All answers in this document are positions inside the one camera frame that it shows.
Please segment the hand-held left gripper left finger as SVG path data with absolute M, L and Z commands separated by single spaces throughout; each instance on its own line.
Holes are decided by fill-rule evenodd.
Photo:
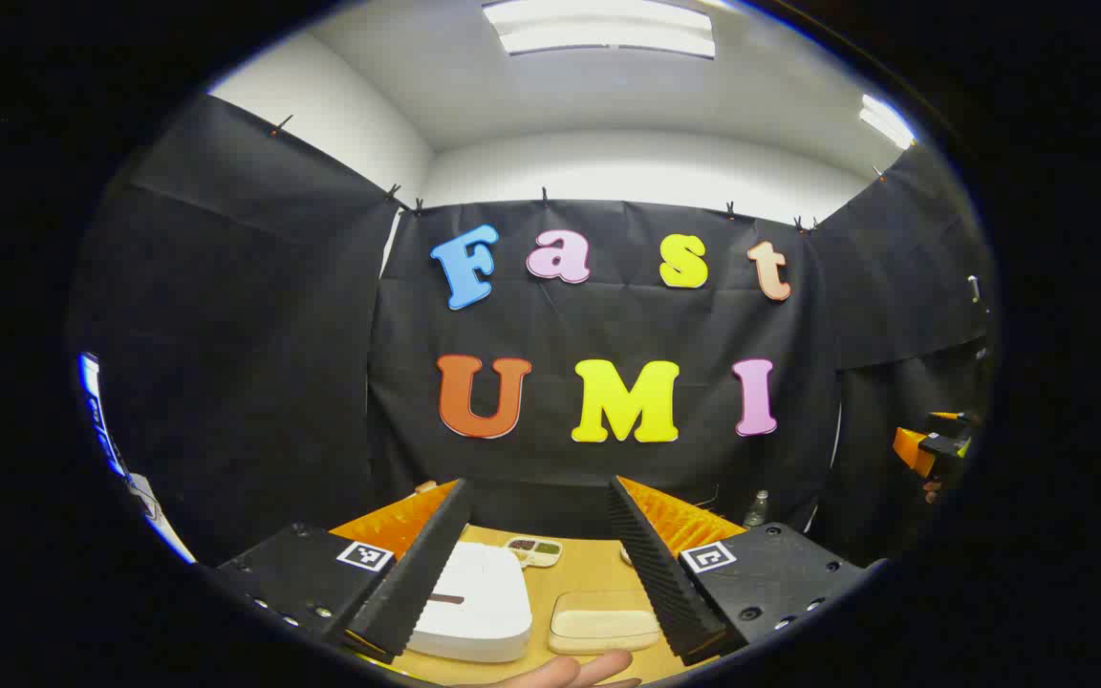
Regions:
M 455 480 L 405 504 L 407 546 L 291 524 L 217 567 L 217 585 L 294 634 L 390 663 L 403 653 L 471 517 L 473 484 Z

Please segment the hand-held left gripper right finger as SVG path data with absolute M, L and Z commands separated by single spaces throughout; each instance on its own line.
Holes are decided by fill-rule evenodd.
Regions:
M 672 653 L 685 666 L 757 655 L 800 633 L 881 574 L 787 524 L 753 528 L 612 476 L 608 515 Z

